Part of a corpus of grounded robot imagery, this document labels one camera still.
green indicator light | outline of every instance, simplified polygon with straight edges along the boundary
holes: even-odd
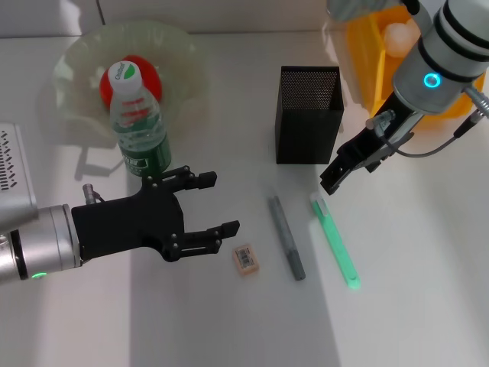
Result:
[[[44,275],[47,275],[47,273],[37,273],[32,276],[32,279],[42,278]]]

blue indicator light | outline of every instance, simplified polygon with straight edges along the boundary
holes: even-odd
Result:
[[[428,88],[438,88],[442,83],[442,78],[439,74],[428,73],[425,75],[425,86]]]

bottle cap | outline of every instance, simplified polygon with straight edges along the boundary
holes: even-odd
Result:
[[[119,61],[108,69],[108,81],[114,93],[131,95],[143,86],[138,65],[130,61]]]

barcode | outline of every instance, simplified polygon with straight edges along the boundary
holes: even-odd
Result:
[[[241,262],[242,268],[247,268],[248,266],[253,265],[253,260],[248,256],[249,251],[247,248],[243,248],[242,250],[238,250],[238,258],[239,262]]]

white wall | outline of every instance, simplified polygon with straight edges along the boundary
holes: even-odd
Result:
[[[77,36],[101,25],[95,0],[0,0],[0,37]]]
[[[434,15],[444,0],[421,0]],[[100,0],[109,24],[150,18],[193,33],[313,31],[326,0]],[[0,0],[0,37],[84,34],[102,25],[96,0]]]
[[[325,0],[101,0],[105,21],[152,18],[195,33],[310,31]]]

